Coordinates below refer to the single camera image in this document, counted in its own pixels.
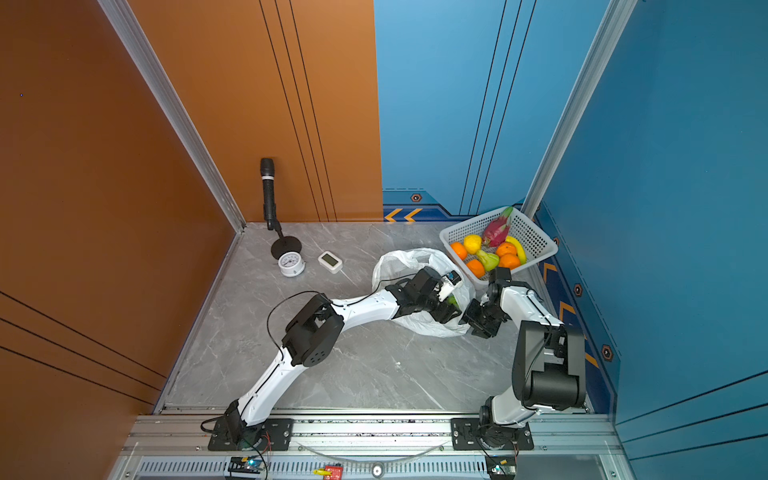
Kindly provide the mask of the green pear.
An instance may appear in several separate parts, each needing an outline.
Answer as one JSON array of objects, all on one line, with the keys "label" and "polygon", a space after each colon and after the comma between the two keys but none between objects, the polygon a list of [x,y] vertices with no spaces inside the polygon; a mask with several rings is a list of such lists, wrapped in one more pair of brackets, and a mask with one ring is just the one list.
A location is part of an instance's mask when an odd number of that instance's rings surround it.
[{"label": "green pear", "polygon": [[498,255],[494,253],[488,253],[484,250],[478,250],[475,253],[475,256],[486,272],[494,270],[500,263],[500,257]]}]

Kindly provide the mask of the orange fruit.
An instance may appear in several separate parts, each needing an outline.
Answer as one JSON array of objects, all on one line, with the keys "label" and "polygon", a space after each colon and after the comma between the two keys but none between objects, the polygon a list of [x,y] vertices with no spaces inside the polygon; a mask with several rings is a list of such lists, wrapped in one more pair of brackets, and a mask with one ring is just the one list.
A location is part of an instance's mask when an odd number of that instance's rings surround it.
[{"label": "orange fruit", "polygon": [[510,242],[503,242],[496,248],[495,254],[499,257],[503,257],[506,255],[517,256],[518,251],[514,244]]},{"label": "orange fruit", "polygon": [[518,268],[521,265],[522,265],[522,261],[517,255],[508,253],[500,257],[498,267],[514,270],[515,268]]},{"label": "orange fruit", "polygon": [[451,249],[458,256],[461,261],[464,261],[469,253],[465,246],[461,242],[454,242],[451,244]]}]

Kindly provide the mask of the white plastic bag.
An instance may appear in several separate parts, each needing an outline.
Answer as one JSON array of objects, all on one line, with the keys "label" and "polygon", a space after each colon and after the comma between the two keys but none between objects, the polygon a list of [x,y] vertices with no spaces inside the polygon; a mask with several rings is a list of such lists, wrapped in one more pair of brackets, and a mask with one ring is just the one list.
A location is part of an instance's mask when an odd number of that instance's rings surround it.
[{"label": "white plastic bag", "polygon": [[456,337],[469,330],[461,317],[475,298],[466,274],[444,253],[429,248],[396,250],[383,255],[372,285],[397,300],[394,322],[424,336]]}]

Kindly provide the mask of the red dragon fruit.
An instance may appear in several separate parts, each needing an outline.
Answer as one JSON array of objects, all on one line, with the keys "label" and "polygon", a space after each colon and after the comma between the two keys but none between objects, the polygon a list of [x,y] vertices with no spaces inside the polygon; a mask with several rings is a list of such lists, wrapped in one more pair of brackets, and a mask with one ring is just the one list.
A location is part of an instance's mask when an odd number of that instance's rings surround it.
[{"label": "red dragon fruit", "polygon": [[509,219],[514,211],[515,208],[509,206],[488,224],[482,235],[482,244],[485,247],[496,248],[506,240],[510,228]]}]

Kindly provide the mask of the yellow apple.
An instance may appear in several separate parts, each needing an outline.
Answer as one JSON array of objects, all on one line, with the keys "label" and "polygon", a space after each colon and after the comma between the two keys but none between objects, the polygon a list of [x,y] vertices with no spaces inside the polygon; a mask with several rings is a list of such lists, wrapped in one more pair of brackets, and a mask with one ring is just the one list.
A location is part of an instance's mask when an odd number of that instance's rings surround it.
[{"label": "yellow apple", "polygon": [[463,246],[468,255],[475,255],[482,250],[483,239],[479,235],[468,235],[463,239]]}]

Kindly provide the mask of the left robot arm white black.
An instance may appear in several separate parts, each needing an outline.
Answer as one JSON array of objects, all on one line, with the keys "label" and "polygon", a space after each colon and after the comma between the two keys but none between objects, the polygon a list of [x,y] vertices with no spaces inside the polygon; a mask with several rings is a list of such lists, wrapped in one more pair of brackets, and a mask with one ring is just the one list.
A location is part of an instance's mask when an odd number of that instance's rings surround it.
[{"label": "left robot arm white black", "polygon": [[225,410],[223,426],[231,444],[241,447],[255,439],[277,401],[301,373],[330,355],[343,332],[414,313],[426,313],[444,324],[461,314],[458,302],[450,297],[462,285],[455,270],[441,274],[423,267],[414,274],[388,280],[384,287],[362,297],[330,299],[314,292],[287,325],[265,373]]}]

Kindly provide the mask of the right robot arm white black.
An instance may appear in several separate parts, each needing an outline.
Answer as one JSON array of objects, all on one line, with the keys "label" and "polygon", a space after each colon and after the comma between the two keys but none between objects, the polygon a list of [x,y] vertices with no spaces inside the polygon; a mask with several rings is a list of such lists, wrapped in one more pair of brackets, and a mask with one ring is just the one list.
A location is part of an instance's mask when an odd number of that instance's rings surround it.
[{"label": "right robot arm white black", "polygon": [[580,327],[553,316],[527,283],[511,270],[490,272],[487,295],[473,300],[461,322],[472,335],[490,339],[506,322],[518,329],[511,386],[480,407],[478,424],[466,427],[477,449],[530,449],[529,421],[540,413],[585,406],[585,339]]}]

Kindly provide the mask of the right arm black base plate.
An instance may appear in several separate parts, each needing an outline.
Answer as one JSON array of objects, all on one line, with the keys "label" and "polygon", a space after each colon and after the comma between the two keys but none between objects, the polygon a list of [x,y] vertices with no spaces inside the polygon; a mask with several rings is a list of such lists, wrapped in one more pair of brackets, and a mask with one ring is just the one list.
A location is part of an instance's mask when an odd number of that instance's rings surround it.
[{"label": "right arm black base plate", "polygon": [[450,421],[453,449],[456,451],[531,451],[533,435],[524,428],[480,425],[478,418],[453,418]]}]

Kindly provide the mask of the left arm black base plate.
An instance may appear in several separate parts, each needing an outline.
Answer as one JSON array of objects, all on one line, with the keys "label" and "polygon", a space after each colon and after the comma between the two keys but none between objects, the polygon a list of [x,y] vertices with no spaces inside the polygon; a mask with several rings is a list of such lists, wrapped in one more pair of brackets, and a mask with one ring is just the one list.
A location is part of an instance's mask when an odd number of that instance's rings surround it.
[{"label": "left arm black base plate", "polygon": [[209,451],[254,451],[284,452],[289,449],[294,421],[288,419],[269,418],[264,423],[246,427],[239,440],[230,434],[223,417],[215,418],[213,425],[204,426],[209,434],[207,449]]}]

